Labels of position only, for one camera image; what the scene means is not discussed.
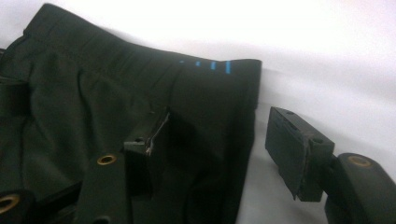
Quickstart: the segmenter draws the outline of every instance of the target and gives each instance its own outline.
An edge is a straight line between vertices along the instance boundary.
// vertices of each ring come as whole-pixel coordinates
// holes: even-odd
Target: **white surface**
[[[48,2],[136,44],[217,60],[262,60],[257,136],[239,224],[326,223],[323,203],[292,200],[264,149],[271,105],[294,111],[327,135],[336,155],[371,157],[396,179],[396,2]],[[43,3],[1,1],[1,48],[21,35]]]

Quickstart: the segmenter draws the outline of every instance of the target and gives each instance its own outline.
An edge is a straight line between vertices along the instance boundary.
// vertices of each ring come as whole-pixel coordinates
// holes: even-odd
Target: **black strap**
[[[0,77],[0,118],[29,114],[29,85],[6,77]]]

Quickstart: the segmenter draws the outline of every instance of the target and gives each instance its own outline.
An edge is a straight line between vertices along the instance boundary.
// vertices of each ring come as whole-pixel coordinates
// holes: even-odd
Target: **blue marking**
[[[231,62],[230,61],[225,62],[225,73],[231,74]]]
[[[212,62],[210,64],[210,69],[215,70],[216,69],[216,62]]]

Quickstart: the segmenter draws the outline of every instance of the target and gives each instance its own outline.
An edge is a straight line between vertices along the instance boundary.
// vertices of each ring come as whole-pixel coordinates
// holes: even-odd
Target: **black garment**
[[[27,81],[27,118],[0,118],[0,191],[38,200],[119,151],[152,107],[169,106],[171,146],[152,201],[135,223],[234,223],[254,138],[261,62],[216,62],[127,43],[44,5],[0,61]]]

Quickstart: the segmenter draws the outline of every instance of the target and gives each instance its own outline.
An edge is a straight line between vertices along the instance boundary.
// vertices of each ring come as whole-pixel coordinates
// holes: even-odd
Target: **brass grommet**
[[[117,157],[116,157],[115,155],[113,155],[113,154],[107,154],[107,155],[105,155],[105,156],[103,156],[103,157],[100,157],[100,158],[97,160],[97,163],[98,163],[99,165],[109,165],[109,164],[115,162],[116,160],[117,160]]]
[[[20,202],[20,195],[18,194],[9,194],[0,198],[0,214],[6,213],[7,211],[11,210]]]
[[[368,167],[368,166],[372,165],[369,161],[367,161],[365,158],[360,157],[360,156],[350,156],[347,159],[350,162],[352,162],[353,164],[362,166],[362,167]]]

